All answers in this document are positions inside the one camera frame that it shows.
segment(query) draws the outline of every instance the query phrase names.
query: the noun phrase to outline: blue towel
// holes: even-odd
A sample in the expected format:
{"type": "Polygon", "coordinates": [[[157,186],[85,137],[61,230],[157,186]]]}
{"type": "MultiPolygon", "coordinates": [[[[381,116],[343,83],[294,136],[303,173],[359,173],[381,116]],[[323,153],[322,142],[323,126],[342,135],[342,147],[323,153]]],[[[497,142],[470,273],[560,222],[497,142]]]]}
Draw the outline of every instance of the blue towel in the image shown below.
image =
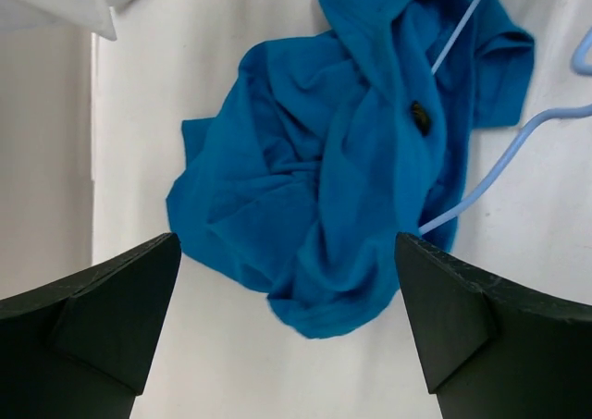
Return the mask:
{"type": "MultiPolygon", "coordinates": [[[[319,0],[332,27],[256,45],[214,118],[183,122],[187,167],[167,198],[193,259],[268,294],[307,338],[389,305],[398,232],[460,201],[471,129],[518,122],[533,39],[483,0],[319,0]]],[[[456,222],[425,239],[448,251],[456,222]]]]}

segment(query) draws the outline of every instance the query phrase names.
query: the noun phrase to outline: blue cloth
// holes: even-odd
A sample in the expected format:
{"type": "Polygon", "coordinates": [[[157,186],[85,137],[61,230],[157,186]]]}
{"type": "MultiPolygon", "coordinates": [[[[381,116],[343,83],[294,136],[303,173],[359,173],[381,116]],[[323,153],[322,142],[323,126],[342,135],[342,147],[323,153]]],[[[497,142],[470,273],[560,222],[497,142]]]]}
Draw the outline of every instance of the blue cloth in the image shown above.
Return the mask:
{"type": "MultiPolygon", "coordinates": [[[[460,201],[471,129],[519,120],[534,42],[498,0],[430,73],[470,2],[320,0],[331,31],[250,50],[219,114],[182,125],[167,207],[183,251],[307,338],[375,318],[399,288],[396,234],[460,201]]],[[[425,238],[447,251],[455,229],[425,238]]]]}

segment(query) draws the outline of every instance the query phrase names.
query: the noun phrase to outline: small black object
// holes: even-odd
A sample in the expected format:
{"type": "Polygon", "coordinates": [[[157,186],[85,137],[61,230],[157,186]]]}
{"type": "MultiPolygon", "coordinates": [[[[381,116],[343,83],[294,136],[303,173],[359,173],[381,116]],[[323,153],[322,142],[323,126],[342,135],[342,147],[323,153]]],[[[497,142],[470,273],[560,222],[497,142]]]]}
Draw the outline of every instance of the small black object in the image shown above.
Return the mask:
{"type": "Polygon", "coordinates": [[[429,134],[429,130],[432,128],[431,118],[427,114],[424,107],[416,101],[414,101],[411,104],[411,113],[413,115],[413,121],[415,122],[415,126],[425,137],[427,134],[429,134]]]}
{"type": "Polygon", "coordinates": [[[128,419],[179,271],[174,234],[0,301],[0,416],[128,419]]]}
{"type": "Polygon", "coordinates": [[[444,419],[592,418],[592,307],[523,287],[412,236],[401,292],[444,419]]]}

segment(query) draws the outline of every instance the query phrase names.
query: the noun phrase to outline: white table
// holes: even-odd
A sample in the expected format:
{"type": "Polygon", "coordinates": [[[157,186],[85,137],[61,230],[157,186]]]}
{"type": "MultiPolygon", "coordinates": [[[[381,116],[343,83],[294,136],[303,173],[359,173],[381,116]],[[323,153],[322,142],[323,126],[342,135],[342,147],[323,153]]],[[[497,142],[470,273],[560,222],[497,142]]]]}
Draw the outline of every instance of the white table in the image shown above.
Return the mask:
{"type": "MultiPolygon", "coordinates": [[[[524,116],[591,102],[592,80],[573,77],[568,63],[592,25],[592,4],[503,2],[538,38],[524,116]]],[[[95,262],[167,230],[165,198],[183,168],[180,121],[219,109],[245,51],[327,26],[315,0],[136,0],[115,22],[119,41],[101,41],[96,53],[95,262]]],[[[514,134],[473,137],[469,186],[514,134]]],[[[592,302],[590,147],[592,121],[540,129],[462,218],[456,255],[592,302]]],[[[278,322],[264,296],[184,259],[132,417],[432,419],[439,410],[426,394],[400,295],[347,337],[307,341],[278,322]]]]}

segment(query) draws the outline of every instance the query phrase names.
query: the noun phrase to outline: crumpled blue fabric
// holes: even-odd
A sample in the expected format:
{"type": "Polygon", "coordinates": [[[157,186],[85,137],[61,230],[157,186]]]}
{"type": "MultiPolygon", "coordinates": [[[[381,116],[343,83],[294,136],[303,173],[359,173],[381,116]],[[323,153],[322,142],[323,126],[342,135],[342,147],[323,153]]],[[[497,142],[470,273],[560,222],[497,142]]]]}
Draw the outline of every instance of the crumpled blue fabric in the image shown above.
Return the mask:
{"type": "MultiPolygon", "coordinates": [[[[483,0],[319,0],[331,25],[256,45],[214,118],[183,122],[187,165],[167,197],[189,257],[268,294],[307,338],[385,309],[398,232],[460,201],[473,128],[518,122],[534,41],[483,0]],[[411,112],[431,121],[424,136],[411,112]]],[[[456,222],[425,239],[449,251],[456,222]]]]}

